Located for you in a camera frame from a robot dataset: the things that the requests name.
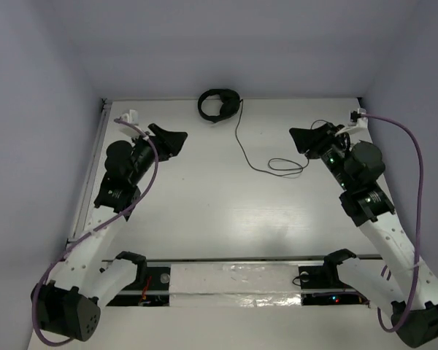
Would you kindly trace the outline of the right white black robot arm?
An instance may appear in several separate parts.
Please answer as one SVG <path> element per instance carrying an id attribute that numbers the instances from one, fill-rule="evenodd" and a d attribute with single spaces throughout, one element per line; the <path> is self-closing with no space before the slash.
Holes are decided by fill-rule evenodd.
<path id="1" fill-rule="evenodd" d="M 409 240 L 390 198 L 377 179 L 385 164 L 378 147 L 367 141 L 348 144 L 348 129 L 326 123 L 319 128 L 291 128 L 297 151 L 307 159 L 321 160 L 338 185 L 346 215 L 371 241 L 385 262 L 390 277 L 364 271 L 356 254 L 340 249 L 325 256 L 323 280 L 341 284 L 372 301 L 389 316 L 402 342 L 418 348 L 438 338 L 438 278 Z"/>

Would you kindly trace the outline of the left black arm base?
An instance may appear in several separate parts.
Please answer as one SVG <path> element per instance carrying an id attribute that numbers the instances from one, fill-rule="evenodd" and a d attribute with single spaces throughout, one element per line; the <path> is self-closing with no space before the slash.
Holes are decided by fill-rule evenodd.
<path id="1" fill-rule="evenodd" d="M 169 306 L 170 287 L 169 266 L 148 266 L 143 282 L 123 288 L 107 305 L 117 307 L 161 307 Z"/>

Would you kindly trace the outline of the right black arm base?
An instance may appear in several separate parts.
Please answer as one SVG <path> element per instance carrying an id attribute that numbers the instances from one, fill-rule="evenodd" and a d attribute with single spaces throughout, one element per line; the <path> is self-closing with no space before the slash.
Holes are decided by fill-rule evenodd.
<path id="1" fill-rule="evenodd" d="M 300 288 L 303 306 L 369 305 L 362 294 L 327 277 L 322 265 L 300 266 L 292 284 Z"/>

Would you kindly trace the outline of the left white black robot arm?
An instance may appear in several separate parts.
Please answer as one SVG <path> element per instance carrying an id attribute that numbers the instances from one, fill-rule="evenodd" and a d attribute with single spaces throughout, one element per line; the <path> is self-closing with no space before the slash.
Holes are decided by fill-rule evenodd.
<path id="1" fill-rule="evenodd" d="M 128 122 L 124 126 L 134 135 L 107 148 L 91 224 L 47 268 L 31 293 L 34 333 L 46 346 L 87 341 L 115 296 L 127 286 L 141 287 L 147 281 L 145 256 L 122 251 L 107 267 L 103 259 L 154 184 L 150 180 L 140 190 L 139 181 L 149 169 L 157 171 L 161 162 L 178 156 L 188 134 L 166 131 L 154 123 L 148 133 Z"/>

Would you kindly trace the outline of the silver tape covered panel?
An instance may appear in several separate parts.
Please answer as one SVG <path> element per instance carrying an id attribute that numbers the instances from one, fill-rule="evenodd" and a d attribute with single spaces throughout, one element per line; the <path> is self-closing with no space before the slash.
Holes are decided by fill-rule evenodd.
<path id="1" fill-rule="evenodd" d="M 206 307 L 293 307 L 301 305 L 293 284 L 297 265 L 284 263 L 188 263 L 171 267 L 169 305 Z"/>

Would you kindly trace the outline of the metal rail at left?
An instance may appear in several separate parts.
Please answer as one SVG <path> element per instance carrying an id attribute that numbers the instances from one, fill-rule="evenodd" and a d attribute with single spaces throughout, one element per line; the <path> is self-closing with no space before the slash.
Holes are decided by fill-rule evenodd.
<path id="1" fill-rule="evenodd" d="M 66 239 L 67 243 L 73 241 L 76 235 L 85 227 L 86 218 L 91 204 L 91 193 L 96 178 L 99 156 L 101 154 L 101 148 L 103 145 L 104 134 L 107 127 L 111 106 L 112 102 L 109 99 L 103 98 L 101 100 L 99 124 L 96 130 L 93 148 L 89 157 L 88 167 L 82 184 L 80 197 L 77 202 L 72 228 L 69 231 L 68 238 Z"/>

